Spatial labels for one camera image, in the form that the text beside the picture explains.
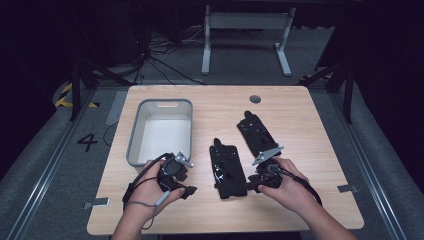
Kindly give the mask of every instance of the wooden table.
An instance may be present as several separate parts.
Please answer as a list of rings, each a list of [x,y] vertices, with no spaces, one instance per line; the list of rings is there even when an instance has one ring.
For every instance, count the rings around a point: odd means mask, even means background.
[[[250,102],[261,97],[259,104]],[[290,158],[310,180],[325,209],[348,229],[363,227],[351,192],[337,186],[346,178],[322,125],[308,90],[301,86],[135,86],[128,91],[115,138],[100,182],[97,198],[110,205],[94,207],[87,225],[93,235],[113,233],[122,215],[122,196],[140,169],[130,166],[126,152],[141,101],[150,98],[186,98],[193,103],[193,145],[184,185],[198,190],[186,200],[169,205],[144,234],[217,233],[307,230],[296,214],[274,200],[249,191],[246,197],[219,198],[214,188],[209,147],[219,138],[235,145],[246,177],[254,174],[255,158],[236,124],[249,110],[259,116],[274,140],[283,145],[282,157]]]

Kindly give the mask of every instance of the plastic container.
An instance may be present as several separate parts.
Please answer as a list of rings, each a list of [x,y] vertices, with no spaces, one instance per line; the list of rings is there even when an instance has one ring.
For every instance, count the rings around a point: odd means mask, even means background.
[[[127,150],[132,166],[164,153],[191,158],[193,105],[187,99],[147,99],[138,106]]]

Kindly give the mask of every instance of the gray floor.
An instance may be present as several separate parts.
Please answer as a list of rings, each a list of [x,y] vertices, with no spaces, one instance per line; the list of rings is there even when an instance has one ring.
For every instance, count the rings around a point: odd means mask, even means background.
[[[200,74],[201,43],[156,57],[208,85],[292,85],[300,76],[314,73],[331,33],[332,29],[322,28],[290,32],[285,52],[291,77],[283,76],[273,49],[280,37],[277,31],[257,36],[234,31],[215,33],[208,76]],[[160,63],[151,63],[174,84],[194,84]],[[142,67],[142,84],[170,84],[152,64],[146,62]],[[353,124],[346,125],[340,116],[343,89],[338,94],[327,94],[322,88],[325,83],[313,84],[310,92],[346,178],[358,189],[354,196],[365,226],[353,232],[360,239],[424,239],[423,194],[368,111],[360,91],[355,87]],[[87,233],[90,210],[82,207],[95,198],[109,152],[106,143],[112,142],[116,127],[107,124],[108,115],[115,108],[116,94],[125,94],[126,90],[107,80],[95,92],[83,90],[86,102],[99,102],[100,107],[84,109],[74,123],[68,121],[70,108],[58,108],[0,182],[0,239],[6,239],[9,233],[21,239],[108,239]],[[98,142],[85,152],[86,145],[77,142],[90,133]],[[31,196],[37,189],[43,191],[38,197]],[[313,239],[308,231],[301,232],[301,236]]]

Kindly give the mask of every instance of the number 4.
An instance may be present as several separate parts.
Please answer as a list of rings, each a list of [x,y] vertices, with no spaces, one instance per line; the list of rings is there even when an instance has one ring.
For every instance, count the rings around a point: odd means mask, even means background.
[[[93,139],[94,139],[94,134],[89,133],[87,136],[78,140],[78,144],[87,144],[87,147],[85,148],[85,152],[88,152],[88,151],[90,151],[91,144],[97,143],[97,141],[93,141]]]

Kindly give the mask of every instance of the black handheld controller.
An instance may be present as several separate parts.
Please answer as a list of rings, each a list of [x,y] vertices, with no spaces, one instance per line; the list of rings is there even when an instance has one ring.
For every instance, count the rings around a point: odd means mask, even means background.
[[[258,189],[259,185],[265,185],[271,188],[279,188],[281,181],[283,180],[280,174],[276,172],[271,173],[268,171],[268,166],[275,164],[278,165],[278,162],[273,158],[259,163],[259,165],[256,167],[257,174],[248,177],[250,182],[247,183],[247,190],[255,190],[256,193],[260,193]]]
[[[159,170],[157,178],[158,184],[163,192],[184,188],[185,192],[181,196],[182,199],[187,199],[188,196],[194,194],[197,190],[196,187],[187,187],[180,183],[187,178],[186,166],[192,168],[193,164],[189,163],[181,152],[179,152],[177,156],[171,153],[170,157],[166,158]]]
[[[163,192],[172,191],[177,188],[184,188],[185,192],[181,196],[182,199],[187,199],[188,196],[193,195],[197,190],[196,187],[189,186],[186,187],[179,182],[183,182],[187,178],[187,168],[185,166],[193,167],[193,164],[190,163],[186,157],[179,152],[177,156],[173,153],[165,153],[155,159],[151,165],[147,166],[135,179],[132,183],[128,184],[127,191],[122,197],[122,202],[124,204],[124,210],[126,204],[130,200],[131,195],[134,190],[143,182],[137,183],[141,177],[150,169],[150,167],[157,162],[159,162],[163,157],[165,157],[165,162],[162,164],[161,169],[159,170],[157,181]]]

